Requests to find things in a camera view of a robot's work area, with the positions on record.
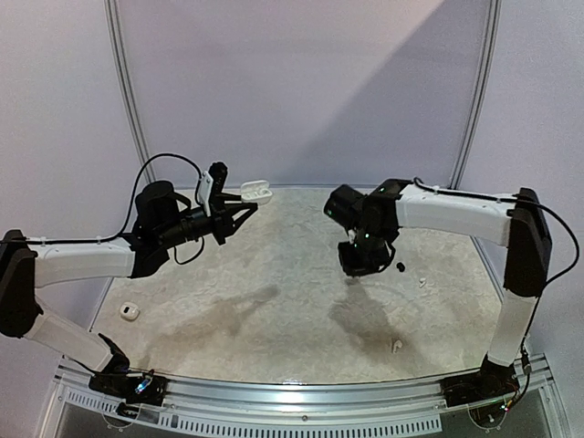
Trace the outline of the white oval charging case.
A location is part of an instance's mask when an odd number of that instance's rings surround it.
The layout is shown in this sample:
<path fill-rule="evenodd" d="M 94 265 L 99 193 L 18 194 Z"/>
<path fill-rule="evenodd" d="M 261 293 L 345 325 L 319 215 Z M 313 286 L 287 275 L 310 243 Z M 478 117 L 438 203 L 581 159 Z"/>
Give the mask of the white oval charging case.
<path fill-rule="evenodd" d="M 267 180 L 244 182 L 240 186 L 240 196 L 243 201 L 249 203 L 268 203 L 273 197 L 270 183 Z"/>

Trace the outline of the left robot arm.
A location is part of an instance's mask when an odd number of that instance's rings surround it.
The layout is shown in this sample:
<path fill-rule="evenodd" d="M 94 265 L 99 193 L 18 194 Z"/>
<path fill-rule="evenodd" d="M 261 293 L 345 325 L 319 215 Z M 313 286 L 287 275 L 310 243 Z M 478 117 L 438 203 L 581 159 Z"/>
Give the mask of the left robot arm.
<path fill-rule="evenodd" d="M 224 193 L 211 175 L 203 177 L 200 206 L 177 193 L 169 181 L 146 185 L 136 197 L 136 222 L 129 233 L 111 241 L 34 245 L 18 230 L 1 244 L 1 333 L 45 345 L 91 372 L 93 391 L 129 404 L 160 406 L 168 379 L 152 370 L 133 371 L 115 342 L 57 315 L 37 298 L 41 287 L 69 281 L 152 276 L 169 261 L 169 251 L 212 235 L 222 245 L 272 192 L 248 184 L 240 194 Z"/>

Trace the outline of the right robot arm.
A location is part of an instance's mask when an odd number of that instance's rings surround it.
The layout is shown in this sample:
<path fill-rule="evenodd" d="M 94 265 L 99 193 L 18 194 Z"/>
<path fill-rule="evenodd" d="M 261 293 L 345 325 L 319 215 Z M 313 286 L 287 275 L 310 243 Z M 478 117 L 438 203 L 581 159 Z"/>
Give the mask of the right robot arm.
<path fill-rule="evenodd" d="M 527 334 L 548 285 L 552 249 L 546 212 L 533 190 L 465 193 L 419 179 L 388 179 L 362 193 L 342 184 L 328 196 L 323 213 L 346 233 L 338 254 L 350 277 L 386 270 L 403 232 L 476 238 L 504 248 L 502 304 L 480 367 L 443 379 L 441 389 L 449 406 L 502 398 L 503 412 L 523 398 L 527 386 L 519 382 L 515 362 L 529 372 Z"/>

